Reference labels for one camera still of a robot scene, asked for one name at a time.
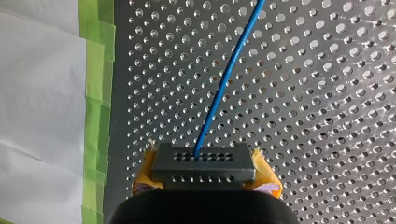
blue cable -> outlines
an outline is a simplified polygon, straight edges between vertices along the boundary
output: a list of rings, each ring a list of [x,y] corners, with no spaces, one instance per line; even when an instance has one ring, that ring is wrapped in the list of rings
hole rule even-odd
[[[202,127],[201,132],[199,133],[197,142],[195,144],[194,148],[194,157],[199,156],[199,152],[201,151],[202,144],[205,141],[206,133],[209,130],[210,123],[212,123],[212,118],[215,116],[216,111],[218,110],[220,100],[224,94],[224,91],[226,89],[226,84],[228,79],[231,76],[231,73],[233,72],[233,68],[235,67],[236,62],[239,59],[239,55],[241,54],[242,48],[244,47],[245,42],[247,41],[251,30],[254,27],[254,24],[256,23],[256,20],[259,18],[260,11],[262,10],[262,7],[264,6],[265,0],[257,0],[256,6],[254,7],[253,13],[251,14],[250,18],[248,19],[247,26],[245,27],[244,32],[242,33],[241,37],[238,40],[238,43],[235,46],[235,49],[233,51],[233,55],[231,56],[230,61],[228,62],[224,74],[221,78],[220,84],[219,84],[219,89],[216,92],[215,99],[212,102],[212,106],[210,106],[209,113],[207,114],[205,118],[205,124],[204,127]]]

white paper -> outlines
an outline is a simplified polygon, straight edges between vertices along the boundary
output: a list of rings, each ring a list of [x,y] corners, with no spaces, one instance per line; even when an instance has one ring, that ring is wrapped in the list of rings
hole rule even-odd
[[[0,146],[82,175],[85,67],[84,39],[0,12]]]
[[[79,34],[78,0],[0,0],[0,11]]]
[[[0,145],[0,217],[16,224],[78,224],[82,177]]]

green masking tape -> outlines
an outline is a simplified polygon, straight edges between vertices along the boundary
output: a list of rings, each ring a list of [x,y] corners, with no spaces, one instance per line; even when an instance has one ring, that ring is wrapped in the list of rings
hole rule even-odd
[[[84,224],[104,224],[103,214],[81,206],[82,223]]]
[[[14,223],[0,218],[0,224],[14,224]]]
[[[103,194],[113,78],[114,2],[78,0],[80,37],[86,41],[86,116],[82,223],[103,224]]]

perforated metal sheet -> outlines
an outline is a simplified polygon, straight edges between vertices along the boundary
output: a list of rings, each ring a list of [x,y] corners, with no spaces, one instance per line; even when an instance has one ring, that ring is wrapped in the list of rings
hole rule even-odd
[[[116,1],[105,214],[148,139],[192,147],[254,1]],[[302,223],[394,223],[396,2],[267,0],[207,147],[262,147]]]

black object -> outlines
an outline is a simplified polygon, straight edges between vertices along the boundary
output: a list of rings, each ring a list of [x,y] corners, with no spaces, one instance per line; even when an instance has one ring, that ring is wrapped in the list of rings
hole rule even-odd
[[[151,174],[165,189],[242,189],[254,180],[255,168],[247,144],[235,147],[203,147],[199,158],[192,148],[161,143]]]
[[[153,190],[122,203],[108,224],[297,224],[280,200],[258,191]]]

